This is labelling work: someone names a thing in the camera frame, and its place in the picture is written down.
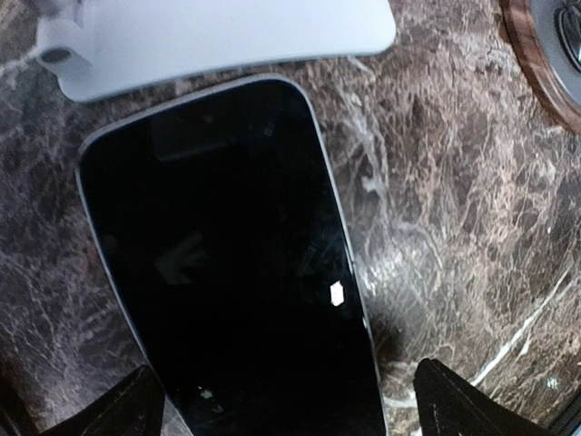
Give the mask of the grey wood-base phone stand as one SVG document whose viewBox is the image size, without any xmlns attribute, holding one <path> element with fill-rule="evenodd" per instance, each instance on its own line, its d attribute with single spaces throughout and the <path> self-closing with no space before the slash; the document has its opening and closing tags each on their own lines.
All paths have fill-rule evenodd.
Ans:
<svg viewBox="0 0 581 436">
<path fill-rule="evenodd" d="M 501 1 L 512 49 L 534 95 L 570 132 L 580 132 L 580 3 Z"/>
</svg>

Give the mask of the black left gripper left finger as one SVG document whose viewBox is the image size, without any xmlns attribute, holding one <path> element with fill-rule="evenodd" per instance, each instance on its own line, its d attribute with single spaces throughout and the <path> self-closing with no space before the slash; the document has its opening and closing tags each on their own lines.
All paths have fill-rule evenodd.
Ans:
<svg viewBox="0 0 581 436">
<path fill-rule="evenodd" d="M 165 394 L 152 369 L 142 365 L 43 435 L 159 435 L 164 401 Z"/>
</svg>

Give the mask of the white folding phone stand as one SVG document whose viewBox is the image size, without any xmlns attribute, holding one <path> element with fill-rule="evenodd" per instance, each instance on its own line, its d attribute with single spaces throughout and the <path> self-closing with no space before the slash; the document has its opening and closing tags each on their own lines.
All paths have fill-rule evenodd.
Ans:
<svg viewBox="0 0 581 436">
<path fill-rule="evenodd" d="M 41 1 L 37 60 L 76 102 L 231 70 L 388 49 L 386 1 Z"/>
</svg>

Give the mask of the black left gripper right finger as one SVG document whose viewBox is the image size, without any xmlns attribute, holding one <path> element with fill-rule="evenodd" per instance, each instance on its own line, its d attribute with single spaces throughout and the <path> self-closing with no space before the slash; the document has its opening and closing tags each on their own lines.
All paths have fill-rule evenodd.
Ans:
<svg viewBox="0 0 581 436">
<path fill-rule="evenodd" d="M 492 401 L 438 360 L 419 363 L 413 386 L 424 436 L 549 434 Z"/>
</svg>

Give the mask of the black phone grey edge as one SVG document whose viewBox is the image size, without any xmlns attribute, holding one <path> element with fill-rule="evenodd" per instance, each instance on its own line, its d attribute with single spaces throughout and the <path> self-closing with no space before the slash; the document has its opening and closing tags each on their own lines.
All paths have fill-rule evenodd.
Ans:
<svg viewBox="0 0 581 436">
<path fill-rule="evenodd" d="M 255 75 L 104 127 L 79 191 L 115 296 L 195 435 L 384 435 L 320 128 Z"/>
</svg>

